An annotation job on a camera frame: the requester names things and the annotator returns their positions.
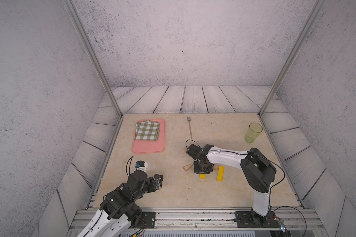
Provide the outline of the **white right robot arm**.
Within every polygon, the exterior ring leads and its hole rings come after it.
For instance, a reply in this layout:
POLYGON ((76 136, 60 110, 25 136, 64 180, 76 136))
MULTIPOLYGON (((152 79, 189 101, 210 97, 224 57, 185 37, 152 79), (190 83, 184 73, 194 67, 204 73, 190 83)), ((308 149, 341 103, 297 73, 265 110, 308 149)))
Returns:
POLYGON ((210 174, 215 165, 230 166, 243 171, 250 187, 254 190, 251 214, 266 222, 271 212, 271 189, 276 176, 276 168, 258 149, 232 151, 213 145, 203 148, 191 144, 187 154, 194 159, 196 174, 210 174))

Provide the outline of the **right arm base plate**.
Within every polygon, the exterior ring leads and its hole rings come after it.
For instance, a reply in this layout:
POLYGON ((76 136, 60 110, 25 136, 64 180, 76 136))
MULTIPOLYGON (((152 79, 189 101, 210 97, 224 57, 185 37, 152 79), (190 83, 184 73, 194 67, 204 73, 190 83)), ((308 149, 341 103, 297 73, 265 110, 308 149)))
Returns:
POLYGON ((269 211, 266 216, 261 216, 251 211, 235 212, 236 225, 238 228, 280 228, 281 223, 275 213, 269 211))

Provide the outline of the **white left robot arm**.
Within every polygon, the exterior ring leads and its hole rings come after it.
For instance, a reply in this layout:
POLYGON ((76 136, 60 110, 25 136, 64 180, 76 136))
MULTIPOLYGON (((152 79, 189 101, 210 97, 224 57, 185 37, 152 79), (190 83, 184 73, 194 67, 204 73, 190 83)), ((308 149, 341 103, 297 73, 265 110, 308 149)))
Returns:
POLYGON ((142 218, 142 209, 135 202, 145 194, 160 190, 162 183, 160 174, 148 177, 143 170, 134 171, 126 183, 104 196, 94 217, 78 236, 118 237, 129 228, 143 231, 147 224, 142 218))

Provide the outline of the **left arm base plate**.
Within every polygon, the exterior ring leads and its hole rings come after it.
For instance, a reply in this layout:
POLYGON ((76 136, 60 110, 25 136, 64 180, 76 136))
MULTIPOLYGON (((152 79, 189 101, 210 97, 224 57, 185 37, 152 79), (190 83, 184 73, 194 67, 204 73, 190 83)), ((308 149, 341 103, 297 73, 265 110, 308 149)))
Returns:
POLYGON ((154 229, 156 212, 142 211, 131 218, 131 228, 133 229, 154 229))

